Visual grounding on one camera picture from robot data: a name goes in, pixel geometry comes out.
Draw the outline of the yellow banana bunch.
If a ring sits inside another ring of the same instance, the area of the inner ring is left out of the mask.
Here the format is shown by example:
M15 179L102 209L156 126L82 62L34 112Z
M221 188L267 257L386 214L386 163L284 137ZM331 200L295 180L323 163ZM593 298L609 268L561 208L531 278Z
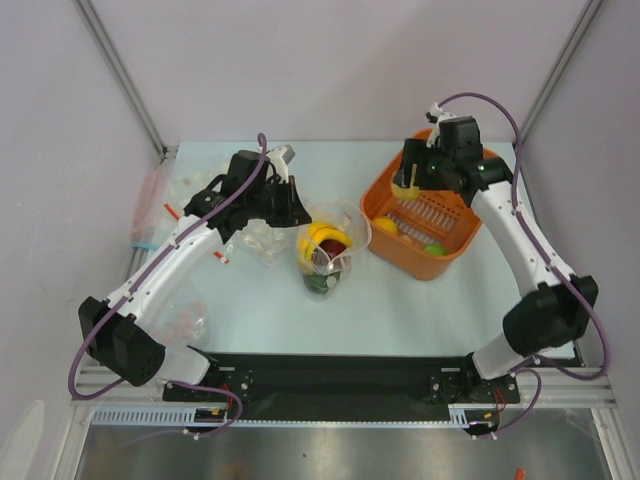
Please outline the yellow banana bunch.
M297 240L297 248L305 260L311 260L313 252L325 240L333 240L351 247L352 239L343 231L326 222L312 222L304 228Z

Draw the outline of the clear dotted zip bag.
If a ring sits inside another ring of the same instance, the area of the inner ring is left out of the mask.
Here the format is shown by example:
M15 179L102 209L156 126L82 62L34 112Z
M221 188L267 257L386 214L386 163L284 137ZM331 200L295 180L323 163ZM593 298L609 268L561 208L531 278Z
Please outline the clear dotted zip bag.
M353 259L372 239L363 212L344 198L310 204L311 222L298 229L296 266L311 297L325 299L352 270Z

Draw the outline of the dark red apple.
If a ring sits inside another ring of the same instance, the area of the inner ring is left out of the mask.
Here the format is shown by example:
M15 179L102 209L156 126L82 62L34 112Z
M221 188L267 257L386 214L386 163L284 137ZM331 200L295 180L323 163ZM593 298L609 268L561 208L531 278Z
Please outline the dark red apple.
M341 255L347 249L347 246L338 240L325 239L320 243L320 248L330 259L333 259Z

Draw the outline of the orange plastic basket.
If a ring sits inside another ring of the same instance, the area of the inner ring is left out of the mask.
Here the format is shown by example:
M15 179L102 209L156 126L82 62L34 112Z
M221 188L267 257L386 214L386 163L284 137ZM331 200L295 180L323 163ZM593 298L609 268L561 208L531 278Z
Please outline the orange plastic basket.
M482 221L453 192L423 191L411 202L396 199L390 184L401 155L395 155L361 197L360 210L372 223L369 250L417 280L434 280L466 251ZM374 225L377 217L392 219L399 235ZM431 243L441 244L447 254L426 254L423 247Z

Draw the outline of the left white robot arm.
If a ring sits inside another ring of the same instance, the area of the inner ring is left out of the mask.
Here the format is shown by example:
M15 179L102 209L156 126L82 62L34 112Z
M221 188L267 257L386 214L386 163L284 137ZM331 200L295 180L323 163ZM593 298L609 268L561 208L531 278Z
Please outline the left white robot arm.
M210 360L190 345L171 343L159 320L201 260L250 221L272 228L310 223L288 172L294 155L289 145L236 152L228 170L193 195L168 239L130 279L104 300L82 302L83 352L133 386L177 381L199 400L214 397L220 376Z

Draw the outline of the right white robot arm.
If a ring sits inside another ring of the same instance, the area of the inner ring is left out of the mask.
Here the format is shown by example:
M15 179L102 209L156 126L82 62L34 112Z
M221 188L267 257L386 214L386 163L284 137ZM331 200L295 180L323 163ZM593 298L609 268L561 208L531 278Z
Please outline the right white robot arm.
M514 173L503 158L486 156L474 118L443 116L427 138L406 139L391 185L397 197L458 194L488 228L516 280L519 302L503 318L501 333L470 354L461 376L469 399L486 400L497 378L585 334L598 295L595 280L578 276L532 224Z

